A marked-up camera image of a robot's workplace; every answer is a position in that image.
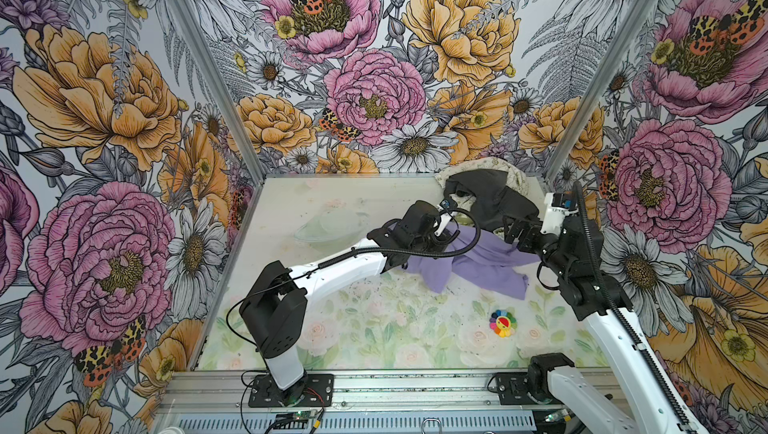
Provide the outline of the dark grey cloth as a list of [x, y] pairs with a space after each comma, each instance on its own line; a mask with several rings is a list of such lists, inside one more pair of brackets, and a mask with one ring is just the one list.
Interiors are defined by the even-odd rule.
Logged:
[[539, 209], [523, 194], [507, 184], [507, 173], [495, 169], [476, 169], [450, 175], [444, 187], [446, 196], [473, 197], [468, 209], [484, 230], [503, 227], [504, 216], [538, 220]]

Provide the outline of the purple cloth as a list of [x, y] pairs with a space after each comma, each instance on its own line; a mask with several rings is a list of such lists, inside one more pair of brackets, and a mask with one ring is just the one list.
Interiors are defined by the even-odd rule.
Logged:
[[534, 254], [519, 251], [496, 234], [483, 230], [478, 244], [470, 251], [451, 258], [412, 256], [404, 270], [420, 275], [435, 293], [442, 293], [456, 275], [481, 289], [524, 299], [529, 279], [518, 268], [537, 260]]

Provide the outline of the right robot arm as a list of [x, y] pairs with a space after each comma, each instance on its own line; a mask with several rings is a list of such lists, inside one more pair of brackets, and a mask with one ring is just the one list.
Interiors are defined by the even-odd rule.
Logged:
[[578, 213], [553, 227], [504, 217], [503, 228], [507, 243], [537, 255], [556, 275], [555, 291], [597, 341], [631, 413], [589, 384], [563, 353], [531, 358], [529, 396], [539, 403], [559, 402], [594, 433], [705, 432], [652, 351], [624, 288], [602, 271], [603, 236], [595, 222]]

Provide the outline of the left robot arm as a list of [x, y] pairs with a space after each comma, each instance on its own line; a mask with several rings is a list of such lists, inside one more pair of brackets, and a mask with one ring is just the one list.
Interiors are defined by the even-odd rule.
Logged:
[[418, 200], [406, 214], [370, 231], [351, 247], [323, 260], [285, 266], [267, 264], [250, 291], [236, 303], [248, 333], [261, 355], [266, 373], [277, 393], [296, 397], [307, 383], [299, 359], [298, 340], [307, 309], [315, 301], [418, 258], [440, 258], [451, 243], [446, 227], [456, 204], [438, 205]]

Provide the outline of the white green patterned cloth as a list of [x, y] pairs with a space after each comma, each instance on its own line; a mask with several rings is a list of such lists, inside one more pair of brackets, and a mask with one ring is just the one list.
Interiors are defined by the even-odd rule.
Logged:
[[539, 209], [527, 194], [527, 176], [497, 157], [462, 162], [435, 176], [443, 196], [470, 212], [478, 225], [496, 231], [504, 221], [538, 220]]

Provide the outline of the rainbow flower toy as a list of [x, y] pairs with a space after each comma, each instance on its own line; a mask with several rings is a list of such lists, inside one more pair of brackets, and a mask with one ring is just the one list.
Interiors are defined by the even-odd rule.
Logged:
[[501, 338], [508, 338], [517, 331], [517, 319], [508, 310], [497, 309], [490, 314], [489, 328]]

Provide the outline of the green circuit board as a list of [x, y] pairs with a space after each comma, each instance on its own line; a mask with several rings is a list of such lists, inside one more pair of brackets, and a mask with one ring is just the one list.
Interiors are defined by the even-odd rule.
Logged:
[[291, 425], [298, 423], [311, 423], [313, 422], [319, 411], [317, 410], [305, 410], [290, 413], [277, 414], [274, 422], [279, 425]]

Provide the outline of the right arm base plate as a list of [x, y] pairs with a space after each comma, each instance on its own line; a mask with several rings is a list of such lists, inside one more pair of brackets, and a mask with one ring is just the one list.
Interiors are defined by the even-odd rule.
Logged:
[[486, 389], [498, 397], [501, 405], [560, 405], [549, 390], [544, 374], [498, 372], [491, 376]]

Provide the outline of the aluminium front rail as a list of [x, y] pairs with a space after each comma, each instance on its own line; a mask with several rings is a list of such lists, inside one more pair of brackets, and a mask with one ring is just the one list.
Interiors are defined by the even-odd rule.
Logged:
[[[614, 375], [578, 369], [629, 415]], [[564, 405], [501, 405], [479, 370], [316, 371], [335, 376], [329, 407], [250, 408], [258, 372], [183, 374], [171, 382], [155, 433], [594, 433]], [[317, 410], [311, 423], [279, 425], [277, 414]]]

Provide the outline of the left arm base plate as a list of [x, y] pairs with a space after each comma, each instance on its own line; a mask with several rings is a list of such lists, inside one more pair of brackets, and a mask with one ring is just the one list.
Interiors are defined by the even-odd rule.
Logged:
[[332, 404], [335, 376], [307, 373], [297, 383], [281, 390], [269, 374], [257, 375], [249, 391], [250, 408], [329, 407]]

